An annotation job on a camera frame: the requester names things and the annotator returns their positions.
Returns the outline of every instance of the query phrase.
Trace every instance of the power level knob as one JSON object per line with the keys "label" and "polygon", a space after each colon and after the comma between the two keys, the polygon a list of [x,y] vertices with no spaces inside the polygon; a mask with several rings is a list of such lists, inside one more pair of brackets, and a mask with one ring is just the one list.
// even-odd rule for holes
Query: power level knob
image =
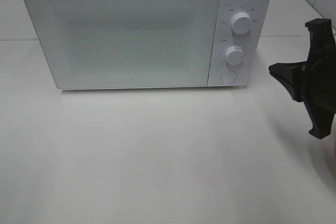
{"label": "power level knob", "polygon": [[238,65],[244,60],[244,50],[240,46],[229,47],[224,52],[224,57],[229,65]]}
{"label": "power level knob", "polygon": [[236,34],[245,34],[251,30],[252,18],[247,12],[240,12],[231,18],[231,28]]}

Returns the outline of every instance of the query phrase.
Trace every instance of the black clamp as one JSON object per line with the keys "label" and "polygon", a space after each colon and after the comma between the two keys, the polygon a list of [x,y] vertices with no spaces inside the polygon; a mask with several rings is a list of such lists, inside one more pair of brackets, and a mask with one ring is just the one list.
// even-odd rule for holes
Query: black clamp
{"label": "black clamp", "polygon": [[313,124],[309,133],[322,139],[330,135],[336,113],[336,43],[330,19],[317,18],[306,27],[310,31],[308,60],[277,63],[269,72],[293,100],[304,102]]}

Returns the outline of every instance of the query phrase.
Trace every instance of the control panel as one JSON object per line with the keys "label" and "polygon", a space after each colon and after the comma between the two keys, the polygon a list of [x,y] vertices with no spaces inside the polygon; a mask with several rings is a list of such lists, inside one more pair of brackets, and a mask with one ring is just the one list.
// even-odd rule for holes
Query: control panel
{"label": "control panel", "polygon": [[244,86],[269,0],[219,0],[208,87]]}

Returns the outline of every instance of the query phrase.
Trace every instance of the knob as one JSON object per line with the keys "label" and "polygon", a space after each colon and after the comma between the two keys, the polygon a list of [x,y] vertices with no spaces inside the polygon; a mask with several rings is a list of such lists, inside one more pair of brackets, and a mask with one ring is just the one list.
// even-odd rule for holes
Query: knob
{"label": "knob", "polygon": [[236,34],[245,34],[251,30],[252,18],[246,12],[240,12],[231,18],[231,28]]}
{"label": "knob", "polygon": [[244,50],[239,46],[229,47],[224,52],[224,57],[229,65],[238,65],[244,60]]}

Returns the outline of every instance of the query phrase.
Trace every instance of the timer knob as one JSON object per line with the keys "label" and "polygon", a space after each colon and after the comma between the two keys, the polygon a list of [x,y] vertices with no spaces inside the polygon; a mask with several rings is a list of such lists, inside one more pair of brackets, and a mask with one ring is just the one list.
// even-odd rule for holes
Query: timer knob
{"label": "timer knob", "polygon": [[229,65],[238,65],[244,60],[244,50],[240,46],[229,47],[224,52],[224,57]]}
{"label": "timer knob", "polygon": [[252,18],[246,12],[240,12],[231,18],[231,28],[236,34],[245,34],[251,30]]}

